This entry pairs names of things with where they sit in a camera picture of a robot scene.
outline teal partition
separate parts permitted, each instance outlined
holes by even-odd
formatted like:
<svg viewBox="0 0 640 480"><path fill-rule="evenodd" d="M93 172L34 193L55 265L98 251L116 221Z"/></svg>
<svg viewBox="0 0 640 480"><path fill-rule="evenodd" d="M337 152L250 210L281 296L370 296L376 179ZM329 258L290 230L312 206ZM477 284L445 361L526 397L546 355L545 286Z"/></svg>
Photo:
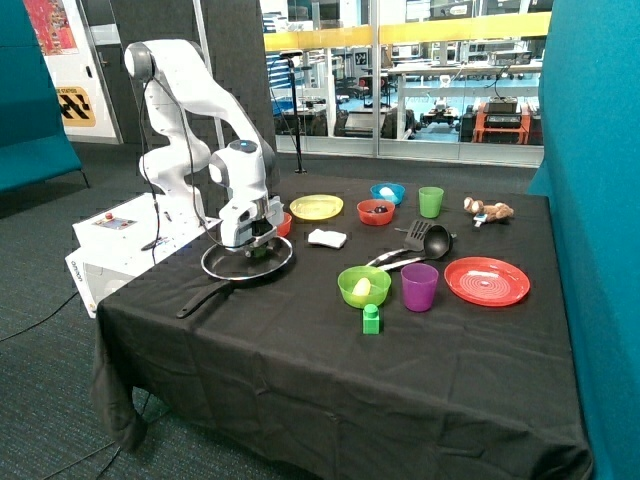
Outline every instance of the teal partition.
<svg viewBox="0 0 640 480"><path fill-rule="evenodd" d="M640 478L637 2L557 0L540 87L550 199L595 478Z"/></svg>
<svg viewBox="0 0 640 480"><path fill-rule="evenodd" d="M0 192L82 165L22 0L3 0L0 29Z"/></svg>

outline yellow beam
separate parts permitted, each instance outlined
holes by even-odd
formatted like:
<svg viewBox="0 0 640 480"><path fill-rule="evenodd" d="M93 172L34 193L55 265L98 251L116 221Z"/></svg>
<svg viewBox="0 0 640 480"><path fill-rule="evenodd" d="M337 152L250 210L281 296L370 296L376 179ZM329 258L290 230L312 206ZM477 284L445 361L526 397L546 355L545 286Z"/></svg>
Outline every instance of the yellow beam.
<svg viewBox="0 0 640 480"><path fill-rule="evenodd" d="M550 20L551 13L544 12L382 25L380 27L380 43L537 37L547 34Z"/></svg>
<svg viewBox="0 0 640 480"><path fill-rule="evenodd" d="M269 33L264 36L267 52L281 50L353 47L371 45L373 35L368 25L352 28L332 28L310 32Z"/></svg>
<svg viewBox="0 0 640 480"><path fill-rule="evenodd" d="M382 25L380 43L441 42L479 38L537 37L549 31L551 13L489 15L477 18L438 20L421 23ZM269 33L264 36L265 51L355 47L371 45L369 25L307 32Z"/></svg>

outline small red bowl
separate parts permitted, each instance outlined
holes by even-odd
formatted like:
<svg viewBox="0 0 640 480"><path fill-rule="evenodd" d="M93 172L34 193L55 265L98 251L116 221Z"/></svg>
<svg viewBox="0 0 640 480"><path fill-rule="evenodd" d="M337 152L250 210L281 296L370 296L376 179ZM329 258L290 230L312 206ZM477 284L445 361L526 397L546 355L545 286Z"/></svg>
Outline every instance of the small red bowl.
<svg viewBox="0 0 640 480"><path fill-rule="evenodd" d="M284 212L284 221L278 225L277 234L279 237L286 237L291 230L291 214Z"/></svg>
<svg viewBox="0 0 640 480"><path fill-rule="evenodd" d="M376 207L387 207L387 211L384 213L373 213ZM358 215L360 215L360 220L362 223L367 225L386 225L393 218L393 212L396 209L396 206L393 202L388 200L380 200L377 198L372 198L370 200L364 200L358 204Z"/></svg>

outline green cup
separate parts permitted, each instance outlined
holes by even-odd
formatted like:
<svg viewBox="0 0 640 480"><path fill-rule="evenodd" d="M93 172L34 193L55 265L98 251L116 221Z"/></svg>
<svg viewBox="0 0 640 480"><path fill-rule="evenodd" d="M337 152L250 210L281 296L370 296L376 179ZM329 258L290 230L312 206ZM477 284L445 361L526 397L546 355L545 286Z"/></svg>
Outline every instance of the green cup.
<svg viewBox="0 0 640 480"><path fill-rule="evenodd" d="M426 218L436 218L440 215L443 195L444 190L438 187L422 187L418 190L420 215Z"/></svg>

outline green toy block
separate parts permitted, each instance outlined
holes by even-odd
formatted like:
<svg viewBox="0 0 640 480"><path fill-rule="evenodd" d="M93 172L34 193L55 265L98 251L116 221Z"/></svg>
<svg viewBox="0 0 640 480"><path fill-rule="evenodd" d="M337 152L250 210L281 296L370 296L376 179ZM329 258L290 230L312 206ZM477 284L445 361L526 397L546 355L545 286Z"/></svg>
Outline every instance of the green toy block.
<svg viewBox="0 0 640 480"><path fill-rule="evenodd" d="M378 307L368 304L362 311L362 333L365 335L378 335L380 333L380 314Z"/></svg>

